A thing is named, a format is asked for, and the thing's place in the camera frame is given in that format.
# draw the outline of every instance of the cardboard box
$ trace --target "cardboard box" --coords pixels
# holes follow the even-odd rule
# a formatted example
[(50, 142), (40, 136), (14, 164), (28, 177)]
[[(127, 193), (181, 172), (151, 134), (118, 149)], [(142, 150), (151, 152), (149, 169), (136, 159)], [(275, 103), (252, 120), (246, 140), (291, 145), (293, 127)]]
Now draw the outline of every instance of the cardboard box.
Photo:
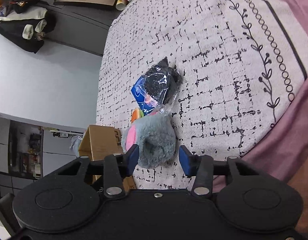
[[(87, 155), (91, 161), (104, 160), (104, 157), (114, 153), (123, 153), (121, 147), (121, 132), (109, 126), (90, 125), (78, 148), (80, 156)], [(93, 176), (93, 182), (100, 176)], [(126, 192), (136, 189), (133, 176), (123, 180)]]

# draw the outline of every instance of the metal bolt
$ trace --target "metal bolt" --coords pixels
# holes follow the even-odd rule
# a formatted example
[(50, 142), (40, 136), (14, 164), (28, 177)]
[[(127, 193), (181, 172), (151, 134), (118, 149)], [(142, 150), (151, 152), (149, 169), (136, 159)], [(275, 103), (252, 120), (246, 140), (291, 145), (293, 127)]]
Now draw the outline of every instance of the metal bolt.
[(120, 187), (109, 187), (106, 193), (109, 195), (118, 195), (122, 193), (122, 189)]
[(196, 195), (207, 195), (209, 193), (209, 189), (206, 187), (197, 187), (194, 189), (194, 193)]
[(162, 197), (162, 196), (163, 196), (162, 193), (155, 193), (155, 194), (154, 194), (154, 197)]

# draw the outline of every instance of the fluffy gray fur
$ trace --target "fluffy gray fur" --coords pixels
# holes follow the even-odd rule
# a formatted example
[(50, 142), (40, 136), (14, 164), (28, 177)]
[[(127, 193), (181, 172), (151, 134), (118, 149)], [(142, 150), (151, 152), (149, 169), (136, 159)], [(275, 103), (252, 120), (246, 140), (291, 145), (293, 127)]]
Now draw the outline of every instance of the fluffy gray fur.
[[(140, 148), (138, 165), (153, 169), (168, 161), (175, 153), (176, 136), (170, 117), (157, 113), (147, 115), (133, 122), (136, 130), (136, 144)], [(130, 127), (122, 135), (122, 148), (126, 153), (126, 138)]]

